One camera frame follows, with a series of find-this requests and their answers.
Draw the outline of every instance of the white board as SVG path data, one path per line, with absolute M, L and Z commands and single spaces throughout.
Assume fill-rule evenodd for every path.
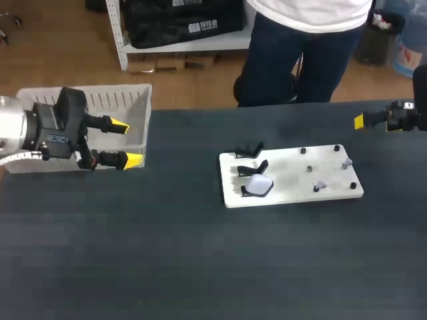
M 364 191 L 354 168 L 342 169 L 342 163 L 351 157 L 342 145 L 339 146 L 339 151 L 334 151 L 335 145 L 306 147 L 306 154 L 301 154 L 301 148 L 265 150 L 257 159 L 236 159 L 235 153 L 222 153 L 220 166 L 226 207 L 360 198 Z M 273 189 L 264 198 L 243 197 L 241 187 L 250 177 L 239 177 L 238 166 L 258 168 L 266 159 L 269 166 L 264 175 L 273 179 Z M 307 172 L 309 165 L 312 172 Z M 314 192 L 318 181 L 323 181 L 327 187 Z M 350 188 L 352 182 L 357 184 L 355 189 Z

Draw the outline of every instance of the black clip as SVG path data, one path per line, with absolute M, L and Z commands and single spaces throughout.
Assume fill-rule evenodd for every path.
M 268 167 L 268 161 L 264 160 L 261 165 L 257 168 L 244 167 L 243 165 L 238 166 L 239 177 L 251 177 L 252 175 L 262 175 Z
M 236 148 L 234 153 L 236 154 L 236 158 L 250 158 L 250 159 L 256 159 L 258 155 L 260 155 L 261 150 L 264 148 L 264 144 L 260 142 L 258 146 L 255 148 L 255 150 L 243 150 L 241 148 Z
M 241 190 L 242 190 L 242 196 L 243 197 L 258 197 L 258 198 L 265 198 L 266 195 L 273 189 L 274 187 L 274 183 L 272 182 L 272 185 L 270 186 L 270 188 L 268 188 L 268 190 L 266 191 L 266 193 L 264 193 L 263 195 L 256 195 L 255 193 L 250 193 L 246 190 L 245 186 L 242 185 Z

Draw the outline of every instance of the robotic arm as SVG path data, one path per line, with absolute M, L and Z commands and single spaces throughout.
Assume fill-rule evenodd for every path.
M 395 101 L 383 111 L 363 112 L 354 119 L 355 129 L 373 127 L 386 122 L 387 131 L 411 131 L 415 128 L 427 131 L 427 65 L 414 71 L 414 102 Z
M 142 162 L 143 156 L 90 150 L 88 128 L 104 133 L 126 134 L 129 125 L 108 116 L 87 113 L 85 93 L 62 88 L 55 105 L 34 103 L 30 111 L 19 99 L 0 97 L 0 166 L 20 159 L 76 158 L 80 169 L 94 170 L 98 164 L 125 170 Z

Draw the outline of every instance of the person's leg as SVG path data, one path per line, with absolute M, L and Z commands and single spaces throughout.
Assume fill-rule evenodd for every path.
M 311 41 L 304 48 L 296 103 L 330 101 L 363 28 L 312 35 Z
M 239 107 L 275 105 L 291 97 L 291 71 L 307 40 L 307 33 L 280 25 L 258 13 L 242 71 Z

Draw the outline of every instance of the black table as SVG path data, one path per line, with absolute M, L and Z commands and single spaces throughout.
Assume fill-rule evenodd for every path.
M 385 102 L 156 111 L 144 169 L 6 175 L 0 319 L 427 319 L 427 133 Z M 218 155 L 341 143 L 361 199 L 226 209 Z

